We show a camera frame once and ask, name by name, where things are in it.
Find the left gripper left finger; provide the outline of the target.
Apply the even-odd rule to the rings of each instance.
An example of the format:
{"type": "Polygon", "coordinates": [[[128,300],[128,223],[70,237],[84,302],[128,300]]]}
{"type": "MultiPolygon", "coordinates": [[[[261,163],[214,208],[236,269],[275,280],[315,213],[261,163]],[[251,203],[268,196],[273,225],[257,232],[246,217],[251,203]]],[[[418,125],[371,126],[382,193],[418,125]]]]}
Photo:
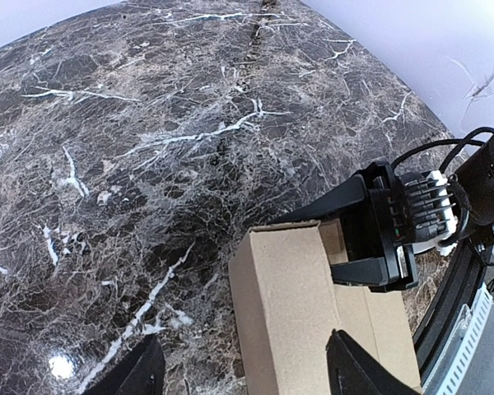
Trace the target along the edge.
{"type": "Polygon", "coordinates": [[[165,357],[156,335],[146,335],[100,382],[84,394],[161,395],[165,357]]]}

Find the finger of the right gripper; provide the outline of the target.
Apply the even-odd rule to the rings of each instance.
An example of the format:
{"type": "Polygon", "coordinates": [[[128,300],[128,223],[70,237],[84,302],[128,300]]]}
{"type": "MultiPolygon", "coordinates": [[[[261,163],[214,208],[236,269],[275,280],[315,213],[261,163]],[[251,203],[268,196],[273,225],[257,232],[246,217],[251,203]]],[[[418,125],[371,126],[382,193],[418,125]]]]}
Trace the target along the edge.
{"type": "Polygon", "coordinates": [[[395,281],[384,257],[331,264],[330,272],[335,284],[348,286],[379,287],[395,281]]]}
{"type": "Polygon", "coordinates": [[[280,215],[270,220],[268,224],[339,219],[345,226],[360,225],[366,218],[366,202],[369,197],[365,178],[360,174],[353,175],[313,202],[280,215]]]}

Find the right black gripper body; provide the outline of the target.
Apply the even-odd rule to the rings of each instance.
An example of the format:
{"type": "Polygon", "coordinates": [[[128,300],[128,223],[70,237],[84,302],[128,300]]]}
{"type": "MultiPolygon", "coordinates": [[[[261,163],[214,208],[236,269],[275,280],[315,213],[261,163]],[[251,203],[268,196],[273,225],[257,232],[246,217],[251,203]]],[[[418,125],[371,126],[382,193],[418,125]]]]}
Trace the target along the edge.
{"type": "Polygon", "coordinates": [[[374,162],[354,175],[362,175],[369,188],[366,218],[360,225],[341,223],[347,262],[384,257],[395,281],[387,286],[369,287],[373,292],[401,291],[418,284],[414,252],[406,238],[406,218],[400,182],[391,165],[374,162]]]}

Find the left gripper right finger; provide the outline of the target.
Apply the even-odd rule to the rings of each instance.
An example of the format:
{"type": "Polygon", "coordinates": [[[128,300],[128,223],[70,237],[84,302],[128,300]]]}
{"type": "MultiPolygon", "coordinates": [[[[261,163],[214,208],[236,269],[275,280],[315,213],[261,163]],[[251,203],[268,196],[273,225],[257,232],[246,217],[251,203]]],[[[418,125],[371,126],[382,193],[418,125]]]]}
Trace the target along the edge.
{"type": "Polygon", "coordinates": [[[333,330],[326,346],[330,392],[336,395],[416,395],[348,333],[333,330]]]}

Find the brown cardboard box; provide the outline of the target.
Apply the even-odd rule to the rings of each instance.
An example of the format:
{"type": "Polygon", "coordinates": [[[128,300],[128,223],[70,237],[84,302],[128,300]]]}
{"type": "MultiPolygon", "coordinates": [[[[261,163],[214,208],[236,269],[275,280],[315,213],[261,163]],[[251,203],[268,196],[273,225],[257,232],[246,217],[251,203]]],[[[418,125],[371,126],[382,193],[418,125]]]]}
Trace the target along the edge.
{"type": "Polygon", "coordinates": [[[400,292],[340,286],[330,268],[347,260],[336,221],[247,231],[229,261],[241,358],[251,394],[366,393],[352,358],[386,373],[394,392],[419,394],[421,378],[400,292]]]}

